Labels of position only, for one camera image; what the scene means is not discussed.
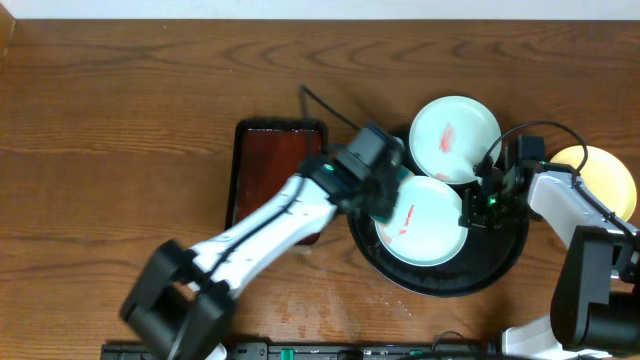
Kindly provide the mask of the yellow plate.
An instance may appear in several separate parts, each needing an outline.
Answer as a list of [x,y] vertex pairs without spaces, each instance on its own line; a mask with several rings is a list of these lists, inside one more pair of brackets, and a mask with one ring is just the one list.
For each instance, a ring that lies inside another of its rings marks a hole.
[[588,190],[619,218],[628,221],[636,209],[637,188],[628,168],[613,154],[587,147],[588,159],[580,170]]

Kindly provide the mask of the green yellow sponge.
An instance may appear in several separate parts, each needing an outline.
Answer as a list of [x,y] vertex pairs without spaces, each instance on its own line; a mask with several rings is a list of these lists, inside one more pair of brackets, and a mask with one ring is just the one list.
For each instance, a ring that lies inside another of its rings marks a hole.
[[[408,168],[406,168],[406,167],[404,167],[404,166],[401,166],[401,167],[400,167],[399,172],[398,172],[398,173],[396,174],[396,176],[395,176],[395,179],[396,179],[400,184],[402,184],[402,183],[403,183],[403,182],[405,182],[407,179],[409,179],[409,178],[411,178],[411,177],[413,177],[413,176],[414,176],[414,173],[413,173],[411,170],[409,170]],[[391,216],[388,216],[388,217],[380,217],[380,216],[373,216],[373,215],[371,215],[371,218],[372,218],[374,221],[376,221],[376,222],[379,222],[379,223],[382,223],[382,224],[387,224],[387,223],[390,221]]]

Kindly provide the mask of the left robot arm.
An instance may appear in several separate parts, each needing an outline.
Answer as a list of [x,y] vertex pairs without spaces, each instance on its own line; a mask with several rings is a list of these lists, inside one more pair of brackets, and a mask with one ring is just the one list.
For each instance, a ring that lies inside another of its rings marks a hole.
[[387,220],[405,146],[375,124],[334,157],[311,154],[269,201],[188,249],[169,240],[144,266],[119,315],[156,359],[224,359],[236,301],[289,248],[338,214]]

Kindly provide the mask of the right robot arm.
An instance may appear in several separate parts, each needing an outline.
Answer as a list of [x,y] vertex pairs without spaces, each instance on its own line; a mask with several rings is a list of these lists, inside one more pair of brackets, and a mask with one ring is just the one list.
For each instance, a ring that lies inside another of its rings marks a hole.
[[577,169],[547,162],[544,141],[520,136],[505,168],[485,154],[473,172],[478,191],[463,196],[460,223],[497,230],[537,217],[567,246],[548,316],[506,330],[505,355],[570,359],[639,352],[639,230],[584,185]]

